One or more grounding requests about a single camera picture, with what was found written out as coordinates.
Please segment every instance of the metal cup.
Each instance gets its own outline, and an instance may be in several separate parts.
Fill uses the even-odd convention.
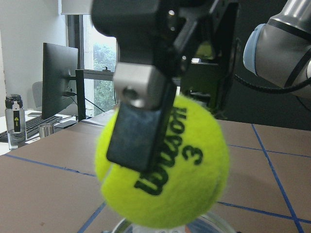
[[[39,135],[40,138],[47,137],[54,133],[54,125],[50,123],[45,123],[39,125]]]

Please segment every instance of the white wall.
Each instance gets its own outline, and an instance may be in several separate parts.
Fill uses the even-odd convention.
[[[0,30],[7,93],[35,108],[32,84],[42,80],[43,43],[67,45],[58,0],[0,0]]]
[[[4,83],[4,71],[2,60],[2,45],[1,45],[1,32],[0,32],[0,117],[4,116],[4,98],[5,98],[5,83]]]

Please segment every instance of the roller shade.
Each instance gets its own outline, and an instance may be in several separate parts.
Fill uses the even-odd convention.
[[[62,15],[90,15],[93,0],[62,0]]]

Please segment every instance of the bottle label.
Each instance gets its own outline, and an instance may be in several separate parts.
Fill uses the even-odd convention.
[[[19,104],[15,101],[13,104],[13,120],[14,132],[20,132],[20,117],[19,117]]]

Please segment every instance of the water bottle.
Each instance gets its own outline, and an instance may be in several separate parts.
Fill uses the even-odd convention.
[[[10,94],[5,98],[5,120],[9,149],[18,148],[26,141],[26,122],[23,101],[20,95]]]

